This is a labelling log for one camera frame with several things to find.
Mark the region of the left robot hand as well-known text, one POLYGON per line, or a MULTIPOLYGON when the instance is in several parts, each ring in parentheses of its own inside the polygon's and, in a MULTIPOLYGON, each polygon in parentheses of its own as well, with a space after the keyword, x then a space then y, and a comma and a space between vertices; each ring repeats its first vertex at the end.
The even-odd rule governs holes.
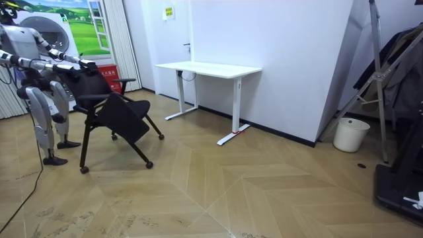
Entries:
POLYGON ((84 69, 86 71, 98 71, 98 67, 94 61, 87 60, 87 59, 80 59, 78 61, 80 69, 84 69))

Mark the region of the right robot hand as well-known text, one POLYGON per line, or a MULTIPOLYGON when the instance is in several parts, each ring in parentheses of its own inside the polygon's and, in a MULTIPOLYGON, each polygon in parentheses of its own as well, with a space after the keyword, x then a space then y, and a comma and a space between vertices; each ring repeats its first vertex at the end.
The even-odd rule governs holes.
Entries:
POLYGON ((53 64, 52 71, 64 75, 68 75, 70 78, 78 78, 79 70, 75 69, 71 65, 53 64))

